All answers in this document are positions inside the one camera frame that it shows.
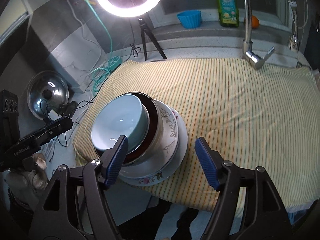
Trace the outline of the gloved left hand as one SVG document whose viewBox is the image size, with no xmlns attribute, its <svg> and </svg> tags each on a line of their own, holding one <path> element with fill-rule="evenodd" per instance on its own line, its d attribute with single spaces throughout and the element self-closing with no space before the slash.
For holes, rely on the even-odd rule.
<svg viewBox="0 0 320 240">
<path fill-rule="evenodd" d="M 42 152 L 32 155 L 31 171 L 11 169 L 5 177 L 5 182 L 15 196 L 27 197 L 27 194 L 39 198 L 48 185 L 46 175 L 46 158 Z"/>
</svg>

